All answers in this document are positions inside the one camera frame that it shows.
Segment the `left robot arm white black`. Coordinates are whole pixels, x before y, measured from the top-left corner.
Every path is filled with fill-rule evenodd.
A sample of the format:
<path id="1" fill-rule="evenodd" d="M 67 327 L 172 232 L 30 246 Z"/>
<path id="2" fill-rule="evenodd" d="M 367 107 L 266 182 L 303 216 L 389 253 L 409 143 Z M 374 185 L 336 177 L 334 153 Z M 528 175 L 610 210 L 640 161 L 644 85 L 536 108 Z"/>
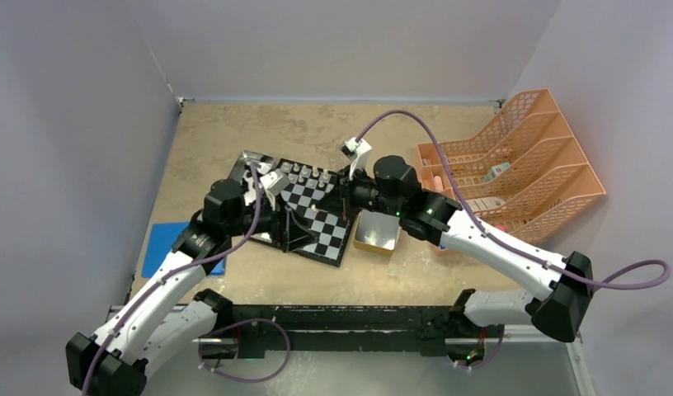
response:
<path id="1" fill-rule="evenodd" d="M 193 339 L 223 337 L 248 323 L 212 290 L 176 304 L 227 256 L 257 233 L 282 252 L 317 239 L 282 198 L 289 178 L 278 171 L 247 183 L 216 181 L 202 208 L 179 233 L 161 266 L 124 307 L 92 335 L 75 334 L 65 348 L 71 384 L 84 395 L 139 395 L 154 372 Z"/>

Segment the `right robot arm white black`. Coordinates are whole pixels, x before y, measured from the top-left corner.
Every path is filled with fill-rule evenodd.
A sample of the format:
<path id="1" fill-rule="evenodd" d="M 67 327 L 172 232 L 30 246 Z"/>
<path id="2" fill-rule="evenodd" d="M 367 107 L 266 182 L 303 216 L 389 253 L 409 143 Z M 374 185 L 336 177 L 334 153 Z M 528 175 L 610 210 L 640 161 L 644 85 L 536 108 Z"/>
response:
<path id="1" fill-rule="evenodd" d="M 573 342 L 595 293 L 584 283 L 593 277 L 587 256 L 545 251 L 482 222 L 457 201 L 423 188 L 416 170 L 397 155 L 380 158 L 372 176 L 341 169 L 316 207 L 348 219 L 362 210 L 394 216 L 409 236 L 462 252 L 521 286 L 519 292 L 461 294 L 449 323 L 462 336 L 491 325 L 531 324 L 556 341 Z"/>

